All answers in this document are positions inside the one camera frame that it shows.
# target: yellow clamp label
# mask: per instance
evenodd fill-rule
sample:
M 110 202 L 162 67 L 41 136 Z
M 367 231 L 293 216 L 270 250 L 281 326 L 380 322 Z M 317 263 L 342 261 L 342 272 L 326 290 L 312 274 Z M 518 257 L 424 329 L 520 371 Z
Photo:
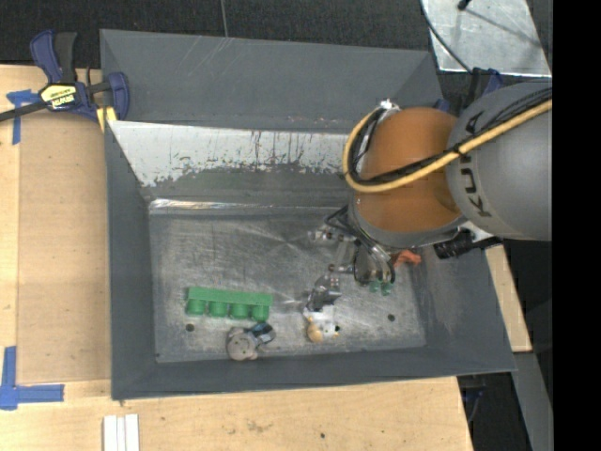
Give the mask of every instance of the yellow clamp label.
M 56 109 L 75 101 L 77 88 L 75 86 L 49 86 L 39 94 L 40 98 Z

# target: yellow cable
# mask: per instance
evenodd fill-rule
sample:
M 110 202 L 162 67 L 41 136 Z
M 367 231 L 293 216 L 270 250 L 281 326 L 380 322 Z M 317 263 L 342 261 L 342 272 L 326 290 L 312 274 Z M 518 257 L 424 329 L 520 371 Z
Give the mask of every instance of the yellow cable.
M 544 112 L 548 112 L 551 108 L 552 108 L 552 99 L 549 99 L 548 101 L 544 101 L 543 103 L 536 105 L 535 107 L 528 109 L 527 111 L 522 112 L 521 114 L 519 114 L 513 118 L 510 118 L 506 122 L 503 122 L 502 124 L 498 125 L 497 127 L 494 127 L 490 131 L 483 133 L 482 135 L 470 140 L 469 142 L 466 142 L 465 144 L 459 146 L 457 151 L 452 151 L 452 152 L 440 157 L 436 161 L 428 164 L 426 167 L 416 170 L 415 172 L 413 172 L 412 174 L 409 174 L 408 176 L 403 176 L 402 178 L 399 178 L 397 180 L 392 180 L 390 182 L 385 182 L 385 183 L 378 184 L 378 185 L 364 185 L 364 184 L 360 184 L 359 182 L 357 182 L 350 175 L 350 169 L 348 168 L 348 153 L 350 152 L 350 147 L 351 147 L 353 141 L 355 140 L 355 137 L 361 131 L 363 125 L 365 124 L 367 119 L 371 115 L 373 115 L 374 112 L 376 112 L 376 111 L 371 112 L 370 114 L 365 116 L 361 120 L 361 122 L 359 122 L 357 124 L 357 126 L 352 130 L 352 132 L 350 133 L 350 136 L 347 139 L 347 143 L 345 144 L 345 149 L 343 151 L 343 157 L 342 157 L 342 169 L 343 169 L 343 172 L 345 173 L 345 179 L 347 180 L 347 183 L 348 183 L 348 185 L 350 185 L 350 187 L 352 187 L 354 190 L 364 193 L 364 194 L 375 194 L 375 193 L 380 193 L 380 192 L 391 191 L 393 189 L 398 189 L 399 187 L 403 187 L 404 185 L 410 184 L 417 179 L 421 179 L 421 178 L 427 176 L 428 174 L 431 174 L 432 172 L 435 172 L 435 171 L 441 169 L 448 163 L 454 161 L 455 159 L 458 159 L 462 154 L 466 154 L 466 153 L 470 152 L 471 150 L 478 148 L 479 146 L 481 146 L 482 144 L 485 144 L 489 140 L 492 140 L 492 139 L 498 137 L 499 135 L 512 130 L 514 127 L 517 127 L 518 125 L 523 124 L 524 122 L 530 120 L 531 118 L 535 118 L 537 116 L 540 116 Z

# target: white object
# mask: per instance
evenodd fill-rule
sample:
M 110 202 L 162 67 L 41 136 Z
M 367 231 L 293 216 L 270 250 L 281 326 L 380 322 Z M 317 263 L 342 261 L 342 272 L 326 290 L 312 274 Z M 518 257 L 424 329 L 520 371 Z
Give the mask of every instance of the white object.
M 102 421 L 102 449 L 104 451 L 139 451 L 140 431 L 138 415 L 104 416 Z

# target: clamp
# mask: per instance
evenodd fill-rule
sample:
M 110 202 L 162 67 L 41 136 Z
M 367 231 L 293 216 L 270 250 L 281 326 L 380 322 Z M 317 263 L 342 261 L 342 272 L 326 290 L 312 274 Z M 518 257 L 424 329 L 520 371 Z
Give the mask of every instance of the clamp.
M 46 74 L 48 84 L 38 92 L 38 102 L 3 112 L 0 122 L 45 108 L 51 112 L 69 112 L 98 123 L 100 107 L 94 102 L 93 95 L 107 90 L 112 91 L 116 117 L 125 118 L 130 106 L 125 74 L 110 73 L 107 82 L 93 86 L 89 84 L 89 76 L 86 84 L 78 82 L 73 68 L 73 44 L 76 38 L 75 32 L 44 30 L 31 40 L 31 55 L 36 66 Z

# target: small toy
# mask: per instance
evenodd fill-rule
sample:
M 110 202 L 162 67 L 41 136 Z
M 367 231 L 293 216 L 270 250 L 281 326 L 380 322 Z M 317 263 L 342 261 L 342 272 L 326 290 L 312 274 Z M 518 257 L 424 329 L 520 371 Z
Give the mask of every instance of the small toy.
M 275 339 L 275 331 L 260 322 L 251 329 L 234 327 L 227 334 L 227 354 L 234 361 L 254 360 L 258 357 L 258 348 Z

